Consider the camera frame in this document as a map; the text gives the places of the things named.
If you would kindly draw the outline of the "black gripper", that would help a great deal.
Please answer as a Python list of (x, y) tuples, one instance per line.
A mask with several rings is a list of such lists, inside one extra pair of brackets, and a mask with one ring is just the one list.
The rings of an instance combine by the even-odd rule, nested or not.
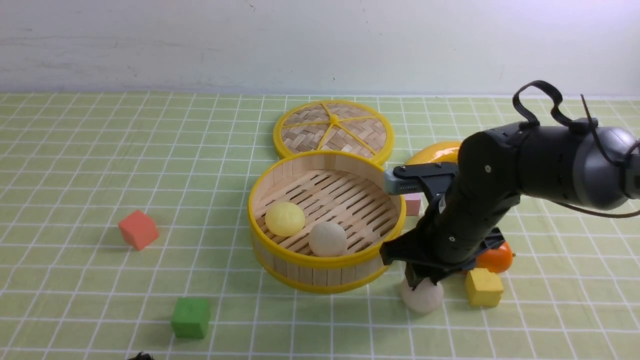
[(505, 214), (505, 196), (471, 198), (451, 190), (429, 205), (415, 228), (382, 244), (382, 262), (405, 262), (411, 290), (438, 285), (440, 276), (470, 271), (478, 257), (505, 243), (498, 229)]

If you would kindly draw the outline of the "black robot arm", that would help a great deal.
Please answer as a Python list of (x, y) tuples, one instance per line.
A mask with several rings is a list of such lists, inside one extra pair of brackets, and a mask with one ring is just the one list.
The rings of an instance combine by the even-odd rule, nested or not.
[(382, 264), (404, 262), (407, 284), (438, 284), (470, 271), (505, 237), (498, 223), (521, 202), (543, 199), (599, 216), (639, 198), (639, 143), (619, 127), (586, 118), (565, 126), (510, 123), (461, 142), (451, 160), (396, 166), (389, 195), (423, 192), (429, 205), (414, 228), (379, 249)]

